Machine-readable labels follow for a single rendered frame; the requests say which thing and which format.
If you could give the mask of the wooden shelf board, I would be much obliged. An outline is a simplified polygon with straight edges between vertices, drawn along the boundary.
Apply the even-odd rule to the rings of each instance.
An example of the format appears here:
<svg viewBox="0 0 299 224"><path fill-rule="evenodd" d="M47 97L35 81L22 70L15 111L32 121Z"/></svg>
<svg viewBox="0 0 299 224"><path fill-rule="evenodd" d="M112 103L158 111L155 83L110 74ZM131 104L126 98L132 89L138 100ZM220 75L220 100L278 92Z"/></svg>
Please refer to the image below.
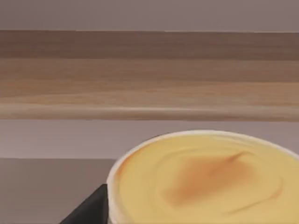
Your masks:
<svg viewBox="0 0 299 224"><path fill-rule="evenodd" d="M299 34L1 30L0 119L299 121Z"/></svg>

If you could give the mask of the white cup with yellow inside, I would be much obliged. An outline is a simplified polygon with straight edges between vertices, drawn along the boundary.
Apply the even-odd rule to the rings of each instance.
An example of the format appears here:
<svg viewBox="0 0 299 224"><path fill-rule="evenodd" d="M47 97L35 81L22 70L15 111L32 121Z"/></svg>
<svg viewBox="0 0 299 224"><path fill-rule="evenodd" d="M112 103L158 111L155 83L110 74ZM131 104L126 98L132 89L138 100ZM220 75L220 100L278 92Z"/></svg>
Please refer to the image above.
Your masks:
<svg viewBox="0 0 299 224"><path fill-rule="evenodd" d="M192 130L130 149L107 178L111 224L299 224L299 155Z"/></svg>

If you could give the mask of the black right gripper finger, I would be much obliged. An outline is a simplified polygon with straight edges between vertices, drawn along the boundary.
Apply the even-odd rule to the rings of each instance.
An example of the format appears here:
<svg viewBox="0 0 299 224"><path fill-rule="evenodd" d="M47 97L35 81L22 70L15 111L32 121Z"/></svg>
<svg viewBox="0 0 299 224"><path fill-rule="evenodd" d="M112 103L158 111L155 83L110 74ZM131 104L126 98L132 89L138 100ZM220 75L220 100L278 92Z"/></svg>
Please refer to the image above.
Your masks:
<svg viewBox="0 0 299 224"><path fill-rule="evenodd" d="M108 224L107 184L102 184L59 224Z"/></svg>

